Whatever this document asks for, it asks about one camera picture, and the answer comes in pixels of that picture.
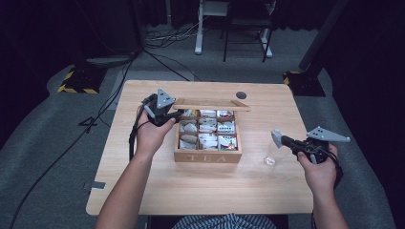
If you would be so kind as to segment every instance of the compartment box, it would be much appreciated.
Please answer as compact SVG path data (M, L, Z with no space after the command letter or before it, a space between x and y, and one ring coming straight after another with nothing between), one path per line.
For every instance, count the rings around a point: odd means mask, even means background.
M242 156L242 136L239 130L238 112L248 112L250 108L238 100L205 100L205 99L184 99L179 98L173 105L174 109L194 110L195 116L182 116L179 125L177 125L174 156L176 162L203 162L203 163L238 163ZM215 111L213 114L205 114L202 111ZM232 116L219 116L218 111L230 111ZM207 142L201 139L206 128L213 127L215 120L216 130L209 134L210 137L216 137L219 143ZM182 128L187 123L195 123L195 127ZM233 122L233 125L223 125L221 123ZM182 149L181 139L185 135L188 138L196 138L195 149Z

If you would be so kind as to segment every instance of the chair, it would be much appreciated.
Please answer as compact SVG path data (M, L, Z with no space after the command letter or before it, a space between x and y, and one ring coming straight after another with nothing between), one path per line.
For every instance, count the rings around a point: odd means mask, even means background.
M228 4L227 14L225 18L225 46L224 46L224 62L226 61L226 52L228 44L258 44L244 41L229 41L230 30L242 31L259 31L256 39L259 39L265 29L268 29L268 38L266 42L265 54L263 62L266 60L266 53L270 43L272 34L271 11L263 0L231 0Z

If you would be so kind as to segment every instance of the gray carpet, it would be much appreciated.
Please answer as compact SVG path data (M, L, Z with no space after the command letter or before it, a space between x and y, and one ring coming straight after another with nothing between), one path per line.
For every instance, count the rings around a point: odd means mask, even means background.
M236 45L230 47L224 63L220 33L211 30L204 34L202 55L194 54L195 37L148 51L178 60L201 81L282 83L282 73L298 69L316 35L316 31L276 31L270 46L273 57L266 63L261 61L263 53L259 46L241 50ZM184 67L160 59L191 79L192 74ZM116 89L121 68L107 72L100 94L57 93L70 66L49 81L49 98L21 122L0 152L0 228L9 227L18 203L32 184L83 132L85 127L78 123L97 116L100 106ZM183 80L162 72L168 70L143 52L131 66L128 78L146 77L148 73L150 79ZM351 143L336 144L345 172L336 189L336 198L346 220L351 228L394 228L384 190L334 103L328 74L321 72L319 79L326 97L295 97L295 101L308 130L320 125L352 138ZM114 110L106 111L103 120L111 123L114 113ZM96 218L86 213L89 192L82 187L94 179L109 133L107 125L100 121L96 124L38 183L25 201L14 228L94 227ZM137 228L144 228L145 217L139 219ZM290 215L289 228L310 228L310 215Z

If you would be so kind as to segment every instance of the person's right hand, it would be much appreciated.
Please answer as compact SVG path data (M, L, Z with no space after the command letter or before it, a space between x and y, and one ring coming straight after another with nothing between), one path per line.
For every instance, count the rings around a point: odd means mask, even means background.
M337 156L337 149L331 144L329 151ZM323 163L312 164L304 153L299 152L298 161L304 168L307 184L315 196L333 194L336 168L330 158Z

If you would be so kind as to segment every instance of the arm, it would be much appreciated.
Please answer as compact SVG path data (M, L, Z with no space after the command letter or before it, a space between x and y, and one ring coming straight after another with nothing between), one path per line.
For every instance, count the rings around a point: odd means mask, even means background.
M143 112L139 126L147 121ZM172 118L161 127L146 123L139 128L135 155L104 202L96 228L135 228L153 156L174 124Z
M329 150L337 155L336 147ZM349 228L337 205L333 193L336 169L328 158L321 164L312 164L304 153L298 153L298 161L305 170L307 184L313 194L313 215L317 228Z

